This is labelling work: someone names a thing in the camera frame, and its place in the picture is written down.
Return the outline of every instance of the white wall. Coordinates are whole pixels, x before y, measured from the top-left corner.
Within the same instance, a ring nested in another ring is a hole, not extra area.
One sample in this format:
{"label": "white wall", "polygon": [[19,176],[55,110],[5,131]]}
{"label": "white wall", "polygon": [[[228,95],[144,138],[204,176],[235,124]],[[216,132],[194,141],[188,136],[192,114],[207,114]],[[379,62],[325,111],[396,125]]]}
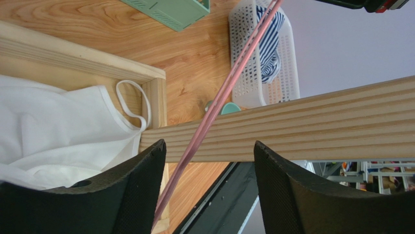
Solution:
{"label": "white wall", "polygon": [[[415,0],[383,14],[285,0],[302,98],[415,75]],[[259,203],[243,234],[264,234]]]}

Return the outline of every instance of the wood grain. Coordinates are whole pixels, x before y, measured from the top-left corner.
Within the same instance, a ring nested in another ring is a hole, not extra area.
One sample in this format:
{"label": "wood grain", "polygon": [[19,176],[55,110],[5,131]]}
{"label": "wood grain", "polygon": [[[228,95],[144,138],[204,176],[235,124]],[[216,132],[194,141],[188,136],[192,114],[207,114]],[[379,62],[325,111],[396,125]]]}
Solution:
{"label": "wood grain", "polygon": [[[174,125],[200,119],[230,71],[227,16],[238,1],[211,0],[211,13],[180,33],[118,0],[1,0],[0,20],[162,68],[168,125]],[[186,169],[164,234],[175,230],[226,166],[193,163]],[[172,173],[175,165],[169,168]]]}
{"label": "wood grain", "polygon": [[[144,92],[149,99],[151,107],[151,123],[147,129],[155,129],[167,126],[167,93],[166,81],[156,78],[142,85]],[[146,107],[146,101],[141,100],[143,107]],[[147,118],[147,108],[143,108],[142,115]]]}
{"label": "wood grain", "polygon": [[[177,162],[200,121],[146,131]],[[289,160],[413,158],[415,76],[219,116],[193,161],[253,161],[256,140]]]}
{"label": "wood grain", "polygon": [[[151,123],[147,129],[157,129],[167,126],[167,97],[166,97],[166,80],[161,78],[153,79],[142,85],[147,98],[149,99],[151,107]],[[147,106],[146,101],[142,98],[143,107]],[[147,108],[142,109],[142,115],[147,118]],[[163,178],[161,180],[160,194],[163,192],[169,180],[169,165],[166,164],[163,171]],[[160,233],[169,228],[170,225],[170,205],[167,204],[160,220],[154,227],[152,234]]]}
{"label": "wood grain", "polygon": [[0,21],[0,53],[19,59],[139,84],[165,79],[163,70]]}

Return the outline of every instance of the wooden box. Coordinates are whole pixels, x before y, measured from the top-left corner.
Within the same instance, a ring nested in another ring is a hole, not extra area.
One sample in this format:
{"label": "wooden box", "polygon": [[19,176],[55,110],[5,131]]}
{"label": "wooden box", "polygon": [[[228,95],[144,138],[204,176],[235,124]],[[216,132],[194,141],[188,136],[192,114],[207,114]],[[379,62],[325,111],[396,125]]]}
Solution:
{"label": "wooden box", "polygon": [[[105,85],[115,107],[132,124],[140,126],[138,119],[123,112],[115,94],[117,82],[133,80],[142,85],[149,98],[152,112],[149,128],[163,127],[167,123],[166,73],[163,70],[2,21],[0,74],[30,79],[68,91]],[[146,104],[142,103],[138,90],[122,84],[120,91],[132,112],[147,117]],[[166,166],[161,190],[168,178]],[[153,233],[166,230],[169,221],[167,207]]]}

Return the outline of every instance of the white strap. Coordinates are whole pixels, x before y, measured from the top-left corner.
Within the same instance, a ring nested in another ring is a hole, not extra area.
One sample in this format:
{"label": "white strap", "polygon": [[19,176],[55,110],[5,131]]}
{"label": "white strap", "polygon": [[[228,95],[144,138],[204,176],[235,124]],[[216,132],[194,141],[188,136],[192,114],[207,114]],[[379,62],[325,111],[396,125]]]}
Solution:
{"label": "white strap", "polygon": [[[144,98],[144,100],[146,101],[146,104],[147,104],[147,120],[148,121],[146,121],[146,119],[143,118],[142,116],[136,115],[136,114],[134,114],[133,112],[131,112],[128,109],[128,106],[125,103],[125,100],[122,97],[121,92],[120,92],[120,89],[118,87],[122,83],[131,84],[132,86],[134,86],[135,88],[137,88],[138,90],[140,90],[140,92],[143,94],[143,98]],[[128,116],[130,116],[130,117],[134,117],[134,118],[139,118],[140,119],[140,121],[141,121],[140,132],[143,132],[147,128],[147,126],[151,124],[151,106],[150,106],[149,99],[147,98],[146,94],[144,93],[144,90],[141,88],[140,85],[138,85],[134,81],[131,81],[131,80],[122,80],[122,81],[118,82],[117,85],[115,86],[115,91],[117,92],[118,99],[119,99],[119,101],[121,103],[121,107],[124,110],[124,112]]]}

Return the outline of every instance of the pink resistance band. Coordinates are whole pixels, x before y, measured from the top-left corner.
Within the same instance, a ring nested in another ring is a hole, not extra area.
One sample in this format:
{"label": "pink resistance band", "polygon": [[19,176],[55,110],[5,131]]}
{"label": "pink resistance band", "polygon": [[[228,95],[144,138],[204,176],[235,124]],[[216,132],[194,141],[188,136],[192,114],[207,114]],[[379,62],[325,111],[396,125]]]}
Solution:
{"label": "pink resistance band", "polygon": [[167,203],[169,202],[171,195],[173,194],[173,191],[176,188],[177,183],[179,182],[179,178],[185,170],[185,167],[188,165],[192,157],[195,155],[196,151],[199,149],[203,139],[205,139],[209,128],[212,126],[214,120],[218,116],[221,107],[224,105],[226,101],[226,98],[230,95],[230,92],[232,91],[233,86],[238,80],[238,77],[241,75],[243,69],[246,66],[246,63],[248,62],[249,58],[254,52],[256,46],[258,45],[259,41],[264,35],[266,29],[271,23],[274,15],[277,13],[278,8],[281,6],[282,2],[283,0],[271,1],[270,5],[266,9],[264,16],[258,22],[257,26],[255,27],[254,31],[252,32],[251,36],[246,42],[246,45],[243,48],[241,54],[238,56],[232,70],[230,71],[229,75],[227,76],[226,80],[221,86],[218,94],[213,100],[212,105],[209,107],[207,113],[203,117],[202,122],[200,123],[195,134],[190,140],[189,145],[187,146],[185,152],[183,153],[183,156],[177,164],[176,170],[174,170],[171,178],[169,179],[166,187],[164,188],[164,191],[162,192],[157,202],[152,228],[155,227],[157,221],[160,219],[161,213],[167,206]]}

